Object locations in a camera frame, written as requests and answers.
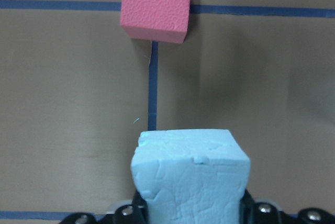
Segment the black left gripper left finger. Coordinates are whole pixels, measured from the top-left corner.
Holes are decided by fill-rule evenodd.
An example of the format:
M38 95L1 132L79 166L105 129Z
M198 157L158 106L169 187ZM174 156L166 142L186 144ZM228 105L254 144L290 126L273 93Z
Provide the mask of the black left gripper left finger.
M146 201L136 191L132 200L124 200L112 204L109 211L101 219L97 219L94 215L86 212L76 212L65 217L60 223L145 224L148 223L148 207Z

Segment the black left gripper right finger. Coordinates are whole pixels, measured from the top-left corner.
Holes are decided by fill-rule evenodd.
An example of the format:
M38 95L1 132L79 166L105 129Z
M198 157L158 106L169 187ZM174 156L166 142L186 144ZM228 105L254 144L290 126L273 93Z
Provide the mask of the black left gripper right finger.
M239 223L334 223L334 215L320 208L304 208L296 215L285 213L269 200L254 199L248 191L240 200Z

